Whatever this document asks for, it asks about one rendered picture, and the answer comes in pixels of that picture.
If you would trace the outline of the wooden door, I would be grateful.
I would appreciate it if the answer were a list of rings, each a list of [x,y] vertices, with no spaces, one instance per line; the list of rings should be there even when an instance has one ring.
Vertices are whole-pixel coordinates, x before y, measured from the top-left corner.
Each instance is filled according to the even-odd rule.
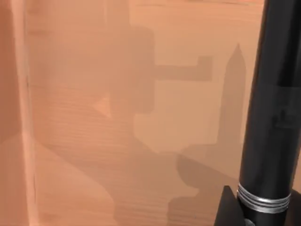
[[[213,226],[263,0],[0,0],[0,226]]]

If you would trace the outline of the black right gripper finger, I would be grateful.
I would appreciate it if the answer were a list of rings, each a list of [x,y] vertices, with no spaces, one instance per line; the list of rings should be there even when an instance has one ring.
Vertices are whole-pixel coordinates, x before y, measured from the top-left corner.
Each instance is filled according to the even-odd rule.
[[[229,186],[224,186],[213,226],[246,226],[241,207]]]

